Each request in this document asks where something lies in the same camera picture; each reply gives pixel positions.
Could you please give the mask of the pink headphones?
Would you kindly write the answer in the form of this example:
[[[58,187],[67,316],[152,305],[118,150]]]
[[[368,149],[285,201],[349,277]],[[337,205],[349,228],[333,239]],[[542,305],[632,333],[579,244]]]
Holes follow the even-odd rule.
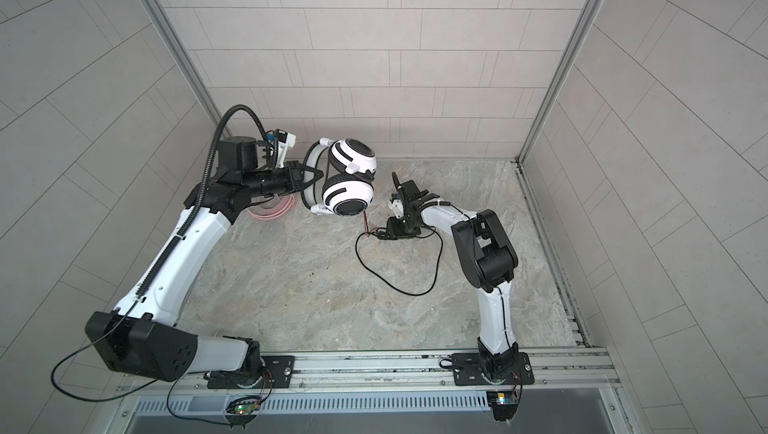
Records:
[[[257,205],[248,207],[246,212],[254,219],[270,221],[287,214],[295,204],[294,194],[276,196],[274,199],[258,201]]]

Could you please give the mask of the white black headphones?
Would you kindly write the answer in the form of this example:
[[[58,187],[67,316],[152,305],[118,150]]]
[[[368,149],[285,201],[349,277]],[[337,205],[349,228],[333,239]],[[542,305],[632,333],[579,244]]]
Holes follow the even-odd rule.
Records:
[[[337,174],[323,183],[320,200],[315,197],[313,174],[321,155],[327,152],[327,165]],[[373,201],[373,181],[377,170],[372,148],[354,138],[333,141],[321,138],[305,155],[303,164],[306,187],[301,191],[304,206],[315,215],[355,216],[363,213]]]

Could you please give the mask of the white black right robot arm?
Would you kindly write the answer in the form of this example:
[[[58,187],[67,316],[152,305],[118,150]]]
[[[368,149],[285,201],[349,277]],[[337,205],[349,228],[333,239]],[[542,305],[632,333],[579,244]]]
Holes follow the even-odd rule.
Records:
[[[511,293],[518,256],[497,214],[463,210],[439,195],[421,190],[414,181],[392,176],[396,192],[389,207],[386,236],[412,237],[423,228],[450,234],[462,272],[477,290],[480,312],[479,366],[486,378],[500,381],[511,374],[519,347],[511,319]]]

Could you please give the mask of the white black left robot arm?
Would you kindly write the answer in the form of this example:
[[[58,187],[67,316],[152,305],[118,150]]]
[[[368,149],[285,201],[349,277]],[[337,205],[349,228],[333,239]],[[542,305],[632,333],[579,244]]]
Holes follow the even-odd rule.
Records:
[[[254,198],[292,194],[301,167],[285,155],[296,142],[282,130],[265,140],[236,136],[215,145],[217,169],[190,193],[175,231],[132,293],[111,312],[96,312],[85,332],[106,367],[160,381],[205,373],[217,386],[250,387],[262,380],[257,341],[204,337],[177,328],[181,309],[218,240]]]

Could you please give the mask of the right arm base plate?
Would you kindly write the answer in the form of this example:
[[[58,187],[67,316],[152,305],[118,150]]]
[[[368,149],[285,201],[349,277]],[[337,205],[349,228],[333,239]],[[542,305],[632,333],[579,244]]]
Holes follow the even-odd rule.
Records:
[[[535,383],[529,356],[522,351],[454,353],[442,358],[439,366],[452,373],[457,386],[528,386]]]

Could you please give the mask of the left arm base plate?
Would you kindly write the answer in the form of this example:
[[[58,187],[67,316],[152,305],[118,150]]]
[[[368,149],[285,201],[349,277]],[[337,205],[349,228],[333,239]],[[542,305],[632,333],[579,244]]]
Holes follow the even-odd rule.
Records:
[[[203,378],[209,389],[283,389],[290,386],[295,361],[290,355],[267,355],[247,359],[236,371],[210,371]]]

